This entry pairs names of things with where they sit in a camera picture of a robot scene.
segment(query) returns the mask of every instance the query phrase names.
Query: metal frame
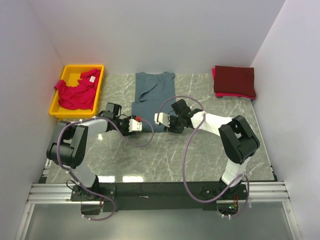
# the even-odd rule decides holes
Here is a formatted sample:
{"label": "metal frame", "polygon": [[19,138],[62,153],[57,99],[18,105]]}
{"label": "metal frame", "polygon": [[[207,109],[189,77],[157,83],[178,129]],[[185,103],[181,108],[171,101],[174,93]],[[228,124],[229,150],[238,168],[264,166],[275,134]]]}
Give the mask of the metal frame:
{"label": "metal frame", "polygon": [[286,220],[288,221],[289,228],[293,237],[293,240],[302,240],[302,235],[299,229],[295,213],[292,209],[291,202],[283,202],[283,209],[285,212]]}
{"label": "metal frame", "polygon": [[35,205],[34,204],[27,204],[24,208],[24,212],[21,218],[20,225],[18,227],[18,231],[15,235],[15,240],[24,240],[29,228],[30,220],[32,214],[34,212]]}
{"label": "metal frame", "polygon": [[[43,175],[50,168],[51,161],[47,161]],[[64,183],[36,183],[33,184],[26,202],[26,207],[15,237],[15,240],[23,240],[26,237],[32,214],[36,204],[86,204],[96,205],[99,201],[71,201],[72,190]],[[217,200],[219,203],[231,203],[231,200]],[[249,205],[261,202],[282,202],[287,222],[294,240],[302,240],[299,225],[292,210],[290,197],[285,183],[279,181],[250,182]]]}
{"label": "metal frame", "polygon": [[52,163],[52,161],[47,158],[46,161],[45,161],[43,172],[42,172],[42,177],[43,178],[47,178],[48,177],[51,163]]}
{"label": "metal frame", "polygon": [[[64,183],[33,184],[27,204],[99,204],[99,201],[70,201],[72,190]],[[251,202],[289,202],[284,182],[250,182]],[[231,203],[218,200],[217,203]]]}

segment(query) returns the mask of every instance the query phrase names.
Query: yellow plastic tray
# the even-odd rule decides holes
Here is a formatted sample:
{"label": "yellow plastic tray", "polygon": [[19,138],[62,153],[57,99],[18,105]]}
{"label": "yellow plastic tray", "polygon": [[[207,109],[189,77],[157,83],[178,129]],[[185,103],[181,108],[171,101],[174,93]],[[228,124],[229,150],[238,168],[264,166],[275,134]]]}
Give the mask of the yellow plastic tray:
{"label": "yellow plastic tray", "polygon": [[101,83],[103,80],[105,67],[103,65],[67,65],[64,67],[61,79],[63,79],[67,86],[75,87],[77,86],[78,79],[80,79],[80,74],[84,72],[88,72],[91,69],[99,69],[101,70],[101,74],[99,77],[98,86],[96,89],[93,110],[91,109],[77,109],[77,110],[69,110],[61,107],[59,105],[59,93],[58,90],[55,91],[55,95],[50,107],[50,115],[56,116],[59,119],[64,118],[91,118],[97,114],[98,111],[98,101],[99,95],[101,92]]}

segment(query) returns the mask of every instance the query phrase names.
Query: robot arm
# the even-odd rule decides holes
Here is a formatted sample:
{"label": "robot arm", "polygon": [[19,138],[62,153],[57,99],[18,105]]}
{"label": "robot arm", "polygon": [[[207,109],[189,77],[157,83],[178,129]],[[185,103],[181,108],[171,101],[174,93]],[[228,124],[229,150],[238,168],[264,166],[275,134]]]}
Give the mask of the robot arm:
{"label": "robot arm", "polygon": [[[142,122],[138,121],[138,117],[127,116],[120,118],[120,112],[120,105],[107,103],[105,111],[100,112],[99,116],[111,120],[119,128],[123,136],[142,131]],[[58,136],[67,124],[69,124],[67,121],[59,121],[57,123],[46,151],[46,157],[57,165]],[[63,166],[68,168],[86,188],[91,188],[94,192],[99,189],[99,179],[84,162],[87,138],[114,129],[114,126],[105,119],[95,119],[69,127],[62,136],[60,158]]]}
{"label": "robot arm", "polygon": [[176,116],[161,112],[157,121],[158,114],[156,113],[155,124],[163,124],[165,131],[181,134],[184,128],[195,129],[205,115],[205,121],[199,129],[221,137],[224,151],[228,156],[228,162],[220,181],[228,185],[235,177],[245,173],[247,163],[260,147],[260,142],[243,116],[222,117],[206,113],[201,109],[191,110],[183,99],[171,106]]}

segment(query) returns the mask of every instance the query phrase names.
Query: white tag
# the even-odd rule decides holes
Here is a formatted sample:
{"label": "white tag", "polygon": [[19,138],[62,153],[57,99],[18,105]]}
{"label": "white tag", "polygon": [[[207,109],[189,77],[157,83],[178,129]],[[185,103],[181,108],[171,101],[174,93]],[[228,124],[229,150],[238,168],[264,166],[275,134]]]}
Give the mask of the white tag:
{"label": "white tag", "polygon": [[89,81],[90,81],[91,83],[94,83],[95,80],[96,80],[96,77],[95,77],[95,76],[91,76]]}

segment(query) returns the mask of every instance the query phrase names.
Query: marble tabletop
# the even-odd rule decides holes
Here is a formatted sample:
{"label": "marble tabletop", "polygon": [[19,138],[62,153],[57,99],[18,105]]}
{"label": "marble tabletop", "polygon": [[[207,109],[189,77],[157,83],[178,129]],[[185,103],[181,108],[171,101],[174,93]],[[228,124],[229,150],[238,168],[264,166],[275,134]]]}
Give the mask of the marble tabletop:
{"label": "marble tabletop", "polygon": [[[262,140],[252,102],[243,98],[217,98],[213,93],[211,74],[177,74],[176,95],[188,95],[198,99],[206,112],[223,117],[244,116],[260,141],[260,148],[246,167],[251,181],[274,180],[273,169]],[[111,74],[103,81],[99,99],[99,111],[107,102],[120,104],[122,113],[131,114],[135,95],[134,74]],[[199,108],[187,99],[191,109]],[[101,182],[179,182],[182,181],[182,159],[192,129],[183,134],[159,132],[150,144],[135,147],[127,144],[116,131],[98,134],[87,140],[84,161]],[[129,136],[134,143],[148,140],[150,133]],[[218,181],[225,171],[227,156],[221,139],[200,130],[193,137],[186,159],[188,181]],[[65,183],[70,179],[66,172],[51,164],[47,183]]]}

